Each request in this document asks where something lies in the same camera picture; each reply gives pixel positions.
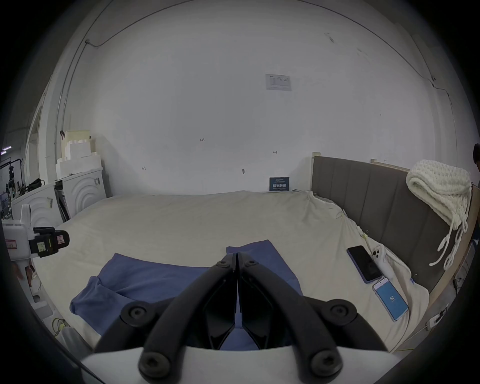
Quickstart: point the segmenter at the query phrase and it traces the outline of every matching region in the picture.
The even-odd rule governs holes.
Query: white foam block
[[[101,166],[100,156],[93,152],[90,156],[81,158],[63,159],[62,161],[59,159],[55,168],[57,170],[57,179],[60,180],[76,173],[100,168]]]
[[[87,140],[69,141],[65,146],[65,158],[67,160],[90,156],[91,153],[90,141]]]

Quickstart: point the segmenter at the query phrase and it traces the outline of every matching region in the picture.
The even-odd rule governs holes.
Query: blue towel
[[[227,247],[227,253],[233,252],[248,252],[253,259],[271,269],[301,294],[297,278],[269,240],[239,248]],[[153,303],[178,296],[208,269],[152,263],[116,253],[98,276],[92,276],[87,286],[71,301],[70,311],[82,317],[102,335],[126,304],[136,300]],[[237,309],[236,329],[225,340],[222,349],[257,349],[241,327],[241,314]]]

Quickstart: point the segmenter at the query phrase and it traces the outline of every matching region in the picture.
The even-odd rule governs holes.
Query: bed
[[[70,245],[58,254],[35,258],[35,267],[56,308],[95,346],[100,335],[71,313],[69,305],[114,253],[157,263],[211,266],[227,246],[270,240],[304,295],[351,301],[392,351],[417,326],[444,275],[428,267],[440,241],[436,237],[444,236],[443,222],[428,211],[422,226],[416,227],[416,218],[409,222],[409,215],[429,208],[408,196],[406,186],[402,188],[405,173],[398,172],[403,171],[315,156],[312,191],[112,197],[64,223],[60,228],[70,234]],[[383,192],[375,195],[380,189]],[[478,209],[477,192],[472,209]],[[409,306],[397,322],[371,285],[363,283],[346,253],[356,245],[372,249],[377,240],[392,251],[392,282]]]

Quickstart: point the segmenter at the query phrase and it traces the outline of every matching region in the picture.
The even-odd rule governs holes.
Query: white bedsheet
[[[116,252],[152,262],[211,266],[227,246],[268,239],[297,276],[304,295],[352,302],[388,350],[413,331],[428,306],[428,291],[413,284],[410,270],[389,253],[396,274],[392,283],[409,306],[393,322],[346,252],[378,243],[367,239],[367,245],[354,221],[311,192],[113,197],[58,229],[68,231],[70,245],[33,259],[35,268],[57,309],[91,346],[100,336],[70,312],[70,301]]]

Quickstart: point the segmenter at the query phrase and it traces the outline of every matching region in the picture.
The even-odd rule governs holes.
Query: electrical wire
[[[410,336],[410,337],[409,337],[407,340],[405,340],[402,344],[406,343],[406,342],[409,341],[413,336],[418,335],[421,331],[423,331],[423,330],[425,330],[425,329],[427,329],[427,328],[428,328],[428,326],[425,326],[425,327],[423,327],[421,330],[419,330],[418,332],[415,332],[412,336]]]
[[[323,9],[326,9],[330,12],[333,12],[333,13],[336,13],[337,15],[339,16],[342,16],[342,17],[345,17],[346,19],[352,21],[353,23],[361,26],[362,28],[366,29],[367,31],[369,31],[370,33],[374,34],[375,36],[377,36],[380,40],[382,40],[385,44],[387,44],[391,49],[393,49],[398,56],[400,56],[410,67],[412,67],[412,69],[417,73],[418,76],[420,76],[422,79],[424,80],[427,80],[433,88],[435,89],[438,89],[438,90],[442,90],[442,91],[445,91],[446,94],[447,94],[447,97],[448,97],[448,101],[450,102],[450,111],[452,112],[452,120],[453,120],[453,127],[454,127],[454,130],[455,130],[455,149],[456,149],[456,166],[458,166],[458,142],[457,142],[457,138],[456,138],[456,124],[455,124],[455,116],[453,114],[453,103],[452,103],[452,99],[450,98],[450,94],[448,93],[448,91],[445,89],[445,88],[441,88],[441,87],[437,87],[435,86],[435,84],[433,84],[433,82],[435,80],[431,80],[429,79],[428,77],[425,77],[423,76],[422,74],[420,74],[420,72],[417,71],[417,69],[400,53],[398,52],[391,44],[389,44],[385,39],[383,39],[382,37],[380,37],[378,34],[376,34],[374,31],[372,31],[371,29],[367,28],[366,26],[360,24],[358,21],[355,21],[353,20],[352,18],[348,17],[348,16],[345,16],[343,14],[341,14],[340,12],[337,12],[337,11],[334,11],[333,9],[330,9],[330,8],[327,8],[323,5],[320,5],[320,4],[314,4],[314,3],[310,3],[309,1],[306,1],[306,0],[296,0],[296,1],[299,1],[299,2],[302,2],[302,3],[306,3],[306,4],[310,4],[310,5],[314,5],[316,7],[320,7],[320,8],[323,8]],[[425,61],[425,58],[423,57],[423,55],[421,55],[422,58],[423,58],[423,61],[425,62],[425,65],[427,66],[428,68],[428,71],[430,72],[430,68],[428,67],[427,65],[427,62]]]
[[[95,48],[101,47],[102,45],[104,45],[105,43],[107,43],[108,41],[110,41],[111,39],[113,39],[116,35],[120,34],[120,33],[123,32],[124,30],[130,28],[132,25],[135,25],[135,24],[137,24],[138,22],[146,19],[147,17],[152,16],[152,15],[154,15],[154,14],[156,14],[156,13],[161,12],[161,11],[164,11],[164,10],[166,10],[166,9],[168,9],[168,8],[172,8],[172,7],[175,7],[175,6],[177,6],[177,5],[182,5],[182,4],[191,2],[191,1],[194,1],[194,0],[185,0],[185,1],[182,1],[182,2],[179,2],[179,3],[176,3],[176,4],[169,5],[169,6],[167,6],[167,7],[164,7],[164,8],[162,8],[162,9],[159,9],[159,10],[154,11],[154,12],[152,12],[152,13],[149,13],[148,15],[143,16],[143,17],[141,17],[140,19],[134,21],[133,23],[130,23],[130,24],[128,24],[127,26],[123,27],[121,30],[119,30],[118,32],[116,32],[116,33],[114,33],[112,36],[110,36],[108,39],[106,39],[103,43],[100,43],[100,44],[92,44],[92,43],[90,42],[90,40],[87,39],[87,40],[84,41],[85,46],[86,46],[86,45],[90,45],[90,46],[95,47]],[[333,12],[333,13],[339,15],[339,16],[342,16],[342,17],[350,20],[351,22],[359,25],[360,27],[366,29],[367,31],[369,31],[369,32],[372,33],[373,35],[377,36],[377,37],[378,37],[380,40],[382,40],[385,44],[387,44],[397,55],[399,55],[399,56],[415,71],[415,73],[416,73],[418,76],[420,76],[420,77],[421,77],[422,79],[424,79],[424,80],[427,80],[427,81],[432,85],[433,88],[438,89],[438,90],[442,90],[442,91],[445,91],[445,92],[446,92],[447,97],[448,97],[448,101],[450,102],[450,111],[451,111],[451,113],[452,113],[453,127],[454,127],[454,131],[455,131],[456,166],[458,166],[458,141],[457,141],[457,133],[456,133],[455,115],[454,115],[454,113],[453,113],[453,103],[452,103],[452,99],[450,98],[450,94],[448,93],[448,91],[447,91],[445,88],[437,87],[437,86],[435,86],[435,84],[433,83],[433,82],[435,81],[435,78],[432,76],[432,73],[431,73],[431,71],[430,71],[430,68],[429,68],[429,66],[427,65],[427,62],[425,61],[425,58],[423,57],[422,53],[420,52],[420,49],[418,49],[418,46],[417,46],[417,49],[419,50],[420,55],[422,56],[423,61],[425,62],[425,65],[427,66],[427,69],[428,69],[428,71],[429,71],[429,73],[430,73],[430,77],[432,77],[432,79],[429,79],[428,77],[423,76],[423,75],[422,75],[398,50],[396,50],[390,43],[388,43],[384,38],[382,38],[381,36],[379,36],[378,34],[376,34],[374,31],[372,31],[372,30],[369,29],[368,27],[366,27],[366,26],[364,26],[363,24],[359,23],[358,21],[356,21],[356,20],[354,20],[354,19],[352,19],[352,18],[350,18],[350,17],[348,17],[348,16],[346,16],[346,15],[340,13],[340,12],[334,11],[334,10],[331,9],[331,8],[328,8],[328,7],[325,7],[325,6],[323,6],[323,5],[320,5],[320,4],[314,4],[314,3],[311,3],[311,2],[306,1],[306,0],[296,0],[296,1],[299,1],[299,2],[302,2],[302,3],[305,3],[305,4],[309,4],[309,5],[313,5],[313,6],[315,6],[315,7],[323,8],[323,9],[325,9],[325,10],[327,10],[327,11],[330,11],[330,12]],[[112,3],[112,2],[108,3],[107,6],[102,10],[102,12],[103,12],[111,3]],[[101,13],[98,15],[98,17],[94,20],[94,23],[95,23],[95,22],[97,21],[97,19],[100,17],[100,15],[102,14],[102,12],[101,12]],[[84,35],[84,38],[86,37],[87,33],[90,31],[90,28],[87,30],[86,34]]]
[[[182,2],[180,2],[180,3],[172,4],[172,5],[169,5],[168,7],[164,7],[164,8],[162,8],[162,9],[159,9],[158,11],[154,11],[154,12],[152,12],[152,13],[149,13],[148,15],[146,15],[146,16],[144,16],[144,17],[141,17],[140,19],[134,21],[133,23],[128,24],[126,27],[123,27],[121,30],[119,30],[119,31],[118,31],[117,33],[115,33],[114,35],[110,36],[107,40],[105,40],[105,41],[104,41],[103,43],[101,43],[101,44],[98,44],[98,45],[92,44],[92,43],[90,43],[90,41],[89,41],[88,39],[85,41],[85,43],[88,44],[88,45],[91,45],[91,46],[93,46],[93,47],[95,47],[95,48],[101,47],[101,46],[104,45],[106,42],[108,42],[108,41],[110,41],[111,39],[113,39],[116,35],[118,35],[119,33],[123,32],[125,29],[130,28],[132,25],[137,24],[139,21],[142,21],[143,19],[146,19],[147,17],[152,16],[152,15],[154,15],[155,13],[162,12],[162,11],[164,11],[165,9],[172,8],[172,7],[176,7],[177,5],[182,5],[182,4],[185,4],[185,3],[189,3],[189,2],[191,2],[191,1],[194,1],[194,0],[185,0],[185,1],[182,1]]]
[[[102,9],[100,11],[100,13],[98,14],[98,16],[95,18],[95,20],[93,20],[93,23],[88,27],[87,31],[85,32],[84,34],[84,37],[82,38],[82,41],[83,39],[86,38],[88,32],[90,32],[90,29],[92,29],[92,27],[94,26],[94,24],[96,23],[96,21],[98,20],[98,18],[102,15],[102,13],[105,11],[105,9],[107,9],[110,4],[113,3],[113,0],[110,0],[110,2],[105,6],[104,9]],[[73,64],[73,60],[75,59],[75,56],[77,55],[77,52],[78,50],[80,49],[80,47],[82,46],[82,43],[80,43],[77,47],[77,49],[75,50],[75,53],[73,54],[73,58],[72,58],[72,61],[70,62],[70,65],[68,66],[68,69],[67,69],[67,74],[65,75],[65,79],[63,80],[63,85],[61,86],[61,92],[60,92],[60,98],[59,98],[59,105],[57,107],[57,118],[55,119],[55,151],[57,150],[57,126],[58,126],[58,120],[59,120],[59,112],[60,112],[60,103],[61,103],[61,96],[63,94],[63,89],[65,88],[65,83],[67,82],[67,77],[68,77],[68,73],[70,72],[70,68],[72,67],[72,64]],[[75,65],[75,68],[78,64],[78,62],[80,61],[80,57],[82,56],[82,53],[83,53],[83,49],[82,49],[82,52],[80,53],[79,57],[78,57],[78,60],[77,60],[77,63]]]

